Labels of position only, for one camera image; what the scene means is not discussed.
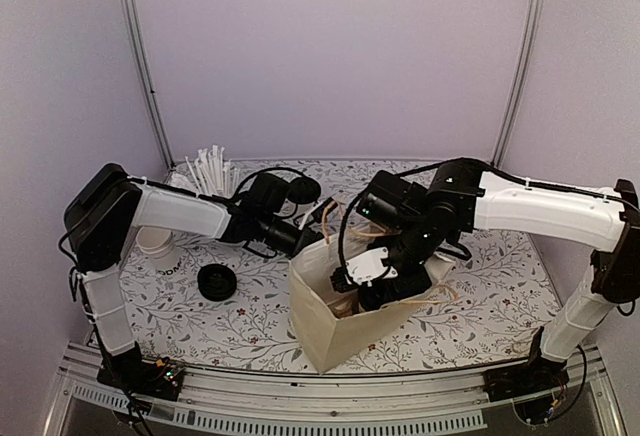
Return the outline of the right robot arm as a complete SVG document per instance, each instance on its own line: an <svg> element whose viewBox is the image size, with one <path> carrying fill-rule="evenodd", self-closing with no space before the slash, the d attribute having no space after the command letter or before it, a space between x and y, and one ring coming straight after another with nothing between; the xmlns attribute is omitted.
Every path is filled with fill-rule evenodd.
<svg viewBox="0 0 640 436"><path fill-rule="evenodd" d="M573 349L616 306L639 297L639 207L634 185L580 188L510 175L472 158L432 165L429 186L409 173L378 171L352 200L357 212L385 230L355 257L337 242L335 291L356 290L366 310L426 291L424 262L443 243L451 255L469 258L463 233L509 230L569 240L591 247L581 285L552 321L540 328L517 383L537 392L560 371Z"/></svg>

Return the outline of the stack of white paper cups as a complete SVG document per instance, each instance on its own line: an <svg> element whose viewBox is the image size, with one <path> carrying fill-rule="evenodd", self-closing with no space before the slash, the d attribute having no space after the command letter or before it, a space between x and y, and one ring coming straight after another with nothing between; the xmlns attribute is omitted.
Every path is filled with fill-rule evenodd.
<svg viewBox="0 0 640 436"><path fill-rule="evenodd" d="M182 268L181 250L172 231L156 227L142 227L136 244L162 276L175 275Z"/></svg>

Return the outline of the brown cardboard cup carrier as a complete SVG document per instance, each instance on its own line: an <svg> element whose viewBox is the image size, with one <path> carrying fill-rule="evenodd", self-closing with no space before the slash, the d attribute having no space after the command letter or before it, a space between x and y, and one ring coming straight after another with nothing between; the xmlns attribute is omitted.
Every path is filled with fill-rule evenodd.
<svg viewBox="0 0 640 436"><path fill-rule="evenodd" d="M329 308L333 315L338 318L346 318L359 313L359 302L356 294L345 294L341 298L333 301Z"/></svg>

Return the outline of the beige paper takeout bag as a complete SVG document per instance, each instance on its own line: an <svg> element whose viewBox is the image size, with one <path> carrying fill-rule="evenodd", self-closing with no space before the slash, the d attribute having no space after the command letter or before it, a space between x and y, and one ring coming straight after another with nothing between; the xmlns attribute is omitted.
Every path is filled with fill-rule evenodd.
<svg viewBox="0 0 640 436"><path fill-rule="evenodd" d="M330 277L339 268L338 236L305 247L289 261L290 322L313 368L325 373L389 335L425 304L436 304L438 286L455 262L438 254L425 262L433 286L425 293L369 309L369 288L346 293L333 290ZM356 294L358 314L338 319L329 305L345 294Z"/></svg>

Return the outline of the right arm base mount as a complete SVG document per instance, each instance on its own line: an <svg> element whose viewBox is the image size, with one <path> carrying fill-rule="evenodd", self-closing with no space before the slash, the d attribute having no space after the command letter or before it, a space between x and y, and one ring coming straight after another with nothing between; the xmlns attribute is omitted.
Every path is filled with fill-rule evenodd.
<svg viewBox="0 0 640 436"><path fill-rule="evenodd" d="M487 370L482 377L483 391L491 402L550 390L569 382L566 362L551 361L542 355L540 334L533 339L525 362Z"/></svg>

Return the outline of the black plastic cup lid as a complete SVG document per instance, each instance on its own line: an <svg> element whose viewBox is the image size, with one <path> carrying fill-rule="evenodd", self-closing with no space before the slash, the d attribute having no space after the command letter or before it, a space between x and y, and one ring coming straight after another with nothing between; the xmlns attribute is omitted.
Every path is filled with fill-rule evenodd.
<svg viewBox="0 0 640 436"><path fill-rule="evenodd" d="M297 205L316 202L321 196L320 184L309 177L299 176L288 184L287 200Z"/></svg>

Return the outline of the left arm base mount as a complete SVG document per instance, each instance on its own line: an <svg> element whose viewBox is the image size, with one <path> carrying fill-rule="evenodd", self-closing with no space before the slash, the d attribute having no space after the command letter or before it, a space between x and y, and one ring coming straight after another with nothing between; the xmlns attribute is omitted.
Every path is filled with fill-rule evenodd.
<svg viewBox="0 0 640 436"><path fill-rule="evenodd" d="M97 381L123 393L177 401L184 380L184 366L169 357L145 361L137 343L113 356L99 343L102 356Z"/></svg>

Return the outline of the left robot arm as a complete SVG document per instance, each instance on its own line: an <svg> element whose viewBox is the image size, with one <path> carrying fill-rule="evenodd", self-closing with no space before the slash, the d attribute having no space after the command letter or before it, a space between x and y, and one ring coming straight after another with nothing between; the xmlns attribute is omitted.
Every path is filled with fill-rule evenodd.
<svg viewBox="0 0 640 436"><path fill-rule="evenodd" d="M302 207L319 200L320 184L301 171L287 181L279 168L245 180L247 189L231 197L197 194L128 174L115 163L103 166L63 215L58 249L72 262L72 289L78 290L94 325L111 375L128 390L148 382L148 368L134 339L120 286L121 258L132 230L162 229L194 234L248 248L258 242L293 257L321 239L282 215L285 203Z"/></svg>

